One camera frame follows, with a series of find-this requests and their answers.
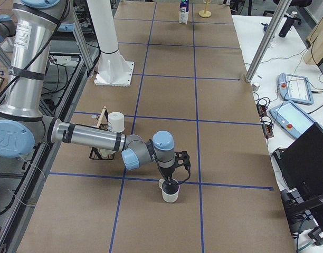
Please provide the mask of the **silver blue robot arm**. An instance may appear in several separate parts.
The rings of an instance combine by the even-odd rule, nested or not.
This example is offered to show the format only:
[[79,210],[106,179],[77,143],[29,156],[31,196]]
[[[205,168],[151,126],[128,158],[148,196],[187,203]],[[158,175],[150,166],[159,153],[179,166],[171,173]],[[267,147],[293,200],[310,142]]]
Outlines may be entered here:
[[14,37],[16,34],[16,25],[7,14],[0,14],[0,43],[8,37]]
[[0,156],[17,158],[37,144],[64,142],[119,151],[128,170],[155,162],[164,185],[177,184],[172,174],[178,165],[173,136],[159,131],[148,142],[90,126],[45,117],[39,103],[50,43],[54,33],[72,12],[69,1],[15,1],[17,16],[6,97],[0,105]]

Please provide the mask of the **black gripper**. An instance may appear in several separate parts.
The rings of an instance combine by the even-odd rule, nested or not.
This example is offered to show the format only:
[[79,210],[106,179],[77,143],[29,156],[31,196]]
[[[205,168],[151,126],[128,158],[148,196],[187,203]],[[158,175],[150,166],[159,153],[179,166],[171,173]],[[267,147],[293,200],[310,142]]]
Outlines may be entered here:
[[174,171],[175,171],[174,167],[168,167],[168,168],[159,167],[159,172],[162,178],[166,180],[167,187],[172,186],[172,175]]

